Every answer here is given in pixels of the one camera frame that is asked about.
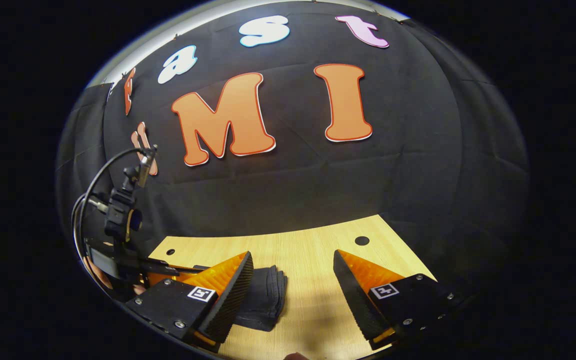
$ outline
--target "orange letter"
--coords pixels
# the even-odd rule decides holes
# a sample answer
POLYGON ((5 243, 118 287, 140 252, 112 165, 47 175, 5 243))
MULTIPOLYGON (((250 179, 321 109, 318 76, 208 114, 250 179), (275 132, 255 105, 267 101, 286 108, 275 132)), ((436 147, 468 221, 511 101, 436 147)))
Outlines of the orange letter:
POLYGON ((364 71, 351 64, 320 64, 315 75, 326 82, 330 99, 330 126, 326 137, 332 142, 360 141, 373 134, 373 127, 364 120, 359 79, 364 71))
POLYGON ((199 146, 199 137, 218 158, 226 152, 226 136, 232 126, 230 151, 238 157, 265 153, 275 148, 275 138, 266 132, 259 108, 258 88, 261 73, 237 75, 223 86, 213 111, 196 92, 175 100, 172 111, 179 116, 185 143, 183 162, 189 167, 208 162, 208 151, 199 146))
POLYGON ((133 95, 133 77, 135 76, 135 70, 137 70, 137 68, 133 67, 132 71, 130 71, 130 75, 128 75, 128 78, 126 79, 126 82, 123 84, 123 99, 126 103, 126 116, 128 116, 130 108, 133 105, 130 96, 133 95))
MULTIPOLYGON (((140 122, 139 125, 137 125, 137 131, 132 132, 132 134, 130 135, 130 141, 132 142, 132 145, 135 146, 135 148, 145 148, 145 149, 151 148, 151 144, 148 142, 148 136, 146 136, 146 123, 144 121, 140 122), (141 139, 143 146, 139 144, 139 139, 141 139)), ((142 159, 144 158, 144 155, 142 155, 141 152, 138 152, 137 155, 139 157, 139 162, 141 162, 142 159)), ((150 167, 150 171, 148 171, 148 173, 150 174, 150 176, 157 175, 158 170, 156 159, 152 160, 152 166, 150 167)))

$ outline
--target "wooden table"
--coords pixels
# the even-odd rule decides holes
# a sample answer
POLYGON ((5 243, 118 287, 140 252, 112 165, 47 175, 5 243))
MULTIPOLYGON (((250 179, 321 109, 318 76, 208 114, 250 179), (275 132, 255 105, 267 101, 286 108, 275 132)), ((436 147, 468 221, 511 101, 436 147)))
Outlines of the wooden table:
POLYGON ((276 265, 277 271, 288 276, 285 305, 275 328, 265 332, 233 325, 220 356, 283 360, 298 352, 310 360, 355 360, 376 351, 363 338, 333 272, 337 249, 405 277, 423 273, 435 278, 379 215, 278 234, 168 236, 150 257, 181 267, 213 266, 250 251, 255 268, 276 265), (356 244, 361 236, 370 242, 356 244), (166 255, 169 249, 176 251, 166 255))

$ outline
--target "folded black cloth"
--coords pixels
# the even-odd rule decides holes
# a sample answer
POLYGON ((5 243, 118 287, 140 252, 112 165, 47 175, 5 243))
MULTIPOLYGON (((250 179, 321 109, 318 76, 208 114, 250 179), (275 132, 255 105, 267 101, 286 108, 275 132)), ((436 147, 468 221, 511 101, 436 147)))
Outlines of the folded black cloth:
MULTIPOLYGON (((200 265, 195 265, 194 268, 208 269, 200 265)), ((235 324, 254 330, 271 331, 277 325, 284 309, 287 283, 288 276, 285 276, 283 271, 277 271, 275 265, 254 269, 235 324)))

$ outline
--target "black fabric backdrop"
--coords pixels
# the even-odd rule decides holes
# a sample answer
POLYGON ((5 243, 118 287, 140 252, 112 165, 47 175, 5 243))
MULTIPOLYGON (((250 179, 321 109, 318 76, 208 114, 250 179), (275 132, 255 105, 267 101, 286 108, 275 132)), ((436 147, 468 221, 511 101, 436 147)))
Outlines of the black fabric backdrop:
MULTIPOLYGON (((124 80, 104 105, 108 86, 86 89, 64 130, 59 211, 67 224, 74 199, 106 159, 133 147, 130 134, 144 121, 159 148, 158 175, 136 193, 146 221, 133 239, 146 254, 167 235, 259 235, 380 214, 439 282, 471 293, 500 269, 519 230, 528 160, 512 112, 482 71, 413 20, 326 3, 252 7, 201 25, 137 64, 128 116, 124 80), (252 48, 239 43, 240 25, 273 15, 288 18, 288 37, 252 48), (359 41, 335 16, 376 25, 375 36, 390 46, 359 41), (163 62, 188 45, 197 47, 194 67, 158 84, 163 62), (373 128, 368 139, 332 143, 324 135, 329 96, 313 69, 331 63, 365 73, 359 86, 373 128), (174 100, 198 92, 214 109, 225 82, 249 72, 263 75, 260 108, 276 148, 238 157, 226 146, 222 159, 211 153, 208 163, 186 166, 174 100)), ((119 161, 112 183, 121 184, 122 169, 135 164, 137 155, 119 161)), ((110 182, 99 189, 110 191, 110 182)))

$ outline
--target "letter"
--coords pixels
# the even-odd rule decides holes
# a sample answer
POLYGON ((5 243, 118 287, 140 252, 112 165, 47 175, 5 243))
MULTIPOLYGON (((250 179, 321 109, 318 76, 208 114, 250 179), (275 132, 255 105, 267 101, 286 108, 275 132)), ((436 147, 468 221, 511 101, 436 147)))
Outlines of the letter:
POLYGON ((238 157, 275 148, 275 138, 266 132, 259 107, 258 88, 263 80, 263 75, 257 72, 229 79, 223 86, 215 111, 196 92, 173 102, 171 109, 179 116, 186 151, 183 162, 187 166, 208 162, 208 151, 199 146, 199 137, 216 157, 224 157, 230 127, 230 151, 238 157))
POLYGON ((137 68, 132 68, 130 75, 128 75, 126 82, 123 84, 123 99, 126 103, 126 116, 128 116, 130 109, 133 107, 133 100, 130 98, 130 96, 133 95, 133 77, 135 76, 136 70, 137 68))
POLYGON ((359 79, 364 71, 350 64, 320 64, 315 75, 326 82, 330 100, 330 126, 326 138, 332 142, 361 141, 373 134, 364 119, 359 79))
POLYGON ((250 20, 239 28, 240 34, 247 35, 242 37, 239 42, 247 48, 260 44, 276 43, 290 34, 290 28, 283 25, 287 23, 288 19, 278 14, 250 20))
POLYGON ((197 62, 197 58, 195 57, 196 48, 197 46, 188 45, 170 55, 166 62, 164 62, 164 69, 159 74, 157 82, 164 84, 175 75, 182 75, 186 71, 189 71, 197 62))
MULTIPOLYGON (((151 148, 151 144, 148 142, 148 136, 146 135, 146 123, 144 121, 140 122, 139 125, 137 125, 137 131, 132 132, 132 134, 130 135, 130 141, 132 142, 132 145, 135 146, 135 148, 145 148, 145 149, 151 148), (141 139, 143 146, 139 144, 139 139, 141 139)), ((138 152, 137 156, 139 157, 139 162, 142 162, 144 155, 142 155, 141 152, 138 152)), ((157 159, 153 159, 152 166, 150 167, 150 171, 148 171, 148 174, 150 174, 150 176, 155 176, 157 175, 157 173, 158 173, 157 159)))
POLYGON ((388 48, 388 41, 375 37, 370 31, 370 29, 377 30, 377 27, 372 23, 364 22, 357 16, 337 16, 335 19, 348 25, 352 34, 364 43, 377 48, 388 48))

